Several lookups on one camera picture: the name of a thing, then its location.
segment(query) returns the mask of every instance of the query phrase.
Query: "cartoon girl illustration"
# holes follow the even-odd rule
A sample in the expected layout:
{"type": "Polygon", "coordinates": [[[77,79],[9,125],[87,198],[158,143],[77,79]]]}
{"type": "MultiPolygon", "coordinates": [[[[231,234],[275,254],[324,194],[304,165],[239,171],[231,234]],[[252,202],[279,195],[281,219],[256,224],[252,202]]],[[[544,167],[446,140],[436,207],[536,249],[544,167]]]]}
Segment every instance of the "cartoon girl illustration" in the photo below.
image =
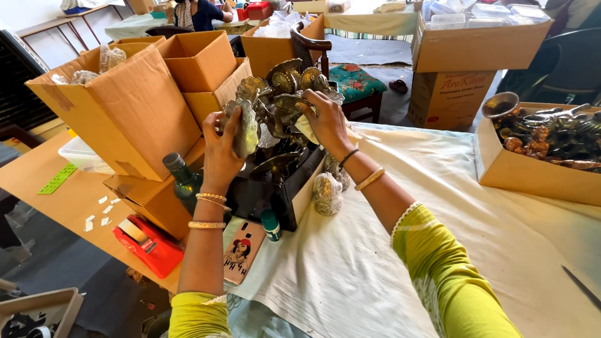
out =
{"type": "Polygon", "coordinates": [[[246,273],[248,265],[246,263],[246,257],[251,253],[251,241],[246,238],[236,239],[234,241],[234,247],[231,251],[225,253],[225,265],[230,265],[230,269],[235,267],[242,274],[246,273]]]}

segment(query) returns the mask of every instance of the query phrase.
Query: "phone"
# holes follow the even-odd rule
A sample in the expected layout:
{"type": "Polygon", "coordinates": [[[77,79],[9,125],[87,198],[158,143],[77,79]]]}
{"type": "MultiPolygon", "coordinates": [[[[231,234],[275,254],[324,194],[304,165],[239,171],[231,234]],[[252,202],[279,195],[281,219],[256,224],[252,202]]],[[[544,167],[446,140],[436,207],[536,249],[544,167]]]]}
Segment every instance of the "phone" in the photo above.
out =
{"type": "Polygon", "coordinates": [[[248,220],[242,221],[234,239],[224,252],[224,279],[239,285],[248,274],[263,239],[263,225],[248,220]]]}

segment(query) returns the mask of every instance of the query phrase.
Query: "floor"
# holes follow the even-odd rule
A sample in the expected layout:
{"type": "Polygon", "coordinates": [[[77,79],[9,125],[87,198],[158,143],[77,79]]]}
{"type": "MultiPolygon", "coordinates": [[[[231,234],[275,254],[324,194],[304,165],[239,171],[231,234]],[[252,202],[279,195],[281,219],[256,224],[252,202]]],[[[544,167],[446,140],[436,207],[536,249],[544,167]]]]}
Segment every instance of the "floor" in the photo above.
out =
{"type": "MultiPolygon", "coordinates": [[[[393,90],[384,92],[381,124],[414,126],[406,117],[411,89],[410,43],[397,40],[349,40],[335,35],[329,53],[331,63],[356,63],[386,85],[402,79],[409,93],[401,95],[393,90]]],[[[497,73],[488,96],[495,93],[501,80],[497,73]]],[[[473,132],[481,119],[478,113],[474,124],[459,131],[473,132]]],[[[0,146],[0,158],[6,149],[0,146]]],[[[155,284],[138,286],[125,273],[126,266],[106,253],[52,221],[33,211],[24,226],[16,229],[23,242],[35,240],[33,256],[18,265],[0,250],[0,276],[13,281],[27,294],[35,294],[64,287],[77,287],[86,293],[77,317],[77,327],[70,338],[91,337],[85,329],[99,331],[110,338],[139,337],[143,320],[169,309],[168,294],[155,284]]],[[[241,320],[251,320],[242,316],[241,320]]]]}

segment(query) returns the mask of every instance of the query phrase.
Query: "gold bangle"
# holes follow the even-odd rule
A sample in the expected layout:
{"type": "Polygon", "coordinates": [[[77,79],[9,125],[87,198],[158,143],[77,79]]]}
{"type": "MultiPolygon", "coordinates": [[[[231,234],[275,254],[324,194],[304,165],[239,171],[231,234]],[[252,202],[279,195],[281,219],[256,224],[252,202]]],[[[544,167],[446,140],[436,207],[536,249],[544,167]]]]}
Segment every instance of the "gold bangle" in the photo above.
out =
{"type": "Polygon", "coordinates": [[[222,200],[223,202],[227,202],[227,198],[217,194],[209,194],[208,192],[199,192],[198,194],[196,194],[197,200],[199,200],[201,197],[216,198],[218,200],[222,200]]]}
{"type": "Polygon", "coordinates": [[[193,229],[223,229],[226,225],[223,222],[188,222],[188,227],[193,229]]]}
{"type": "Polygon", "coordinates": [[[377,180],[380,176],[382,176],[385,171],[386,169],[384,168],[379,168],[378,170],[374,171],[374,173],[371,174],[370,177],[366,178],[365,181],[359,183],[355,187],[355,190],[360,191],[361,189],[365,188],[366,186],[377,180]]]}
{"type": "Polygon", "coordinates": [[[204,198],[204,197],[199,197],[198,199],[199,199],[199,200],[203,200],[203,201],[207,201],[207,202],[214,203],[214,204],[216,204],[216,205],[218,205],[218,206],[220,206],[220,207],[224,208],[224,212],[226,212],[226,211],[231,211],[231,208],[230,208],[230,207],[227,207],[227,206],[225,206],[225,205],[223,205],[223,204],[221,204],[221,203],[219,203],[219,202],[215,202],[215,201],[213,201],[213,200],[209,200],[208,198],[204,198]]]}

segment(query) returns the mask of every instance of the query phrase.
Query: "small green bottle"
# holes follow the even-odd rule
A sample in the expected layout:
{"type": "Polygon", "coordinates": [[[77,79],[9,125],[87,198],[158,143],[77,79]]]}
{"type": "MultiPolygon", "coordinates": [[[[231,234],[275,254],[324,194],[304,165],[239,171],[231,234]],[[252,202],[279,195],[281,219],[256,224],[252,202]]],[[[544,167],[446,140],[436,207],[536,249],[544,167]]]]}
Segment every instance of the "small green bottle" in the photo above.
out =
{"type": "Polygon", "coordinates": [[[275,218],[275,214],[271,209],[265,209],[261,213],[261,222],[263,222],[263,228],[270,241],[278,242],[282,239],[282,230],[279,227],[278,219],[275,218]]]}
{"type": "Polygon", "coordinates": [[[203,177],[190,171],[184,159],[178,153],[167,154],[163,158],[163,165],[167,168],[173,178],[175,186],[173,191],[177,199],[183,204],[190,215],[194,214],[196,208],[196,194],[200,192],[203,185],[203,177]]]}

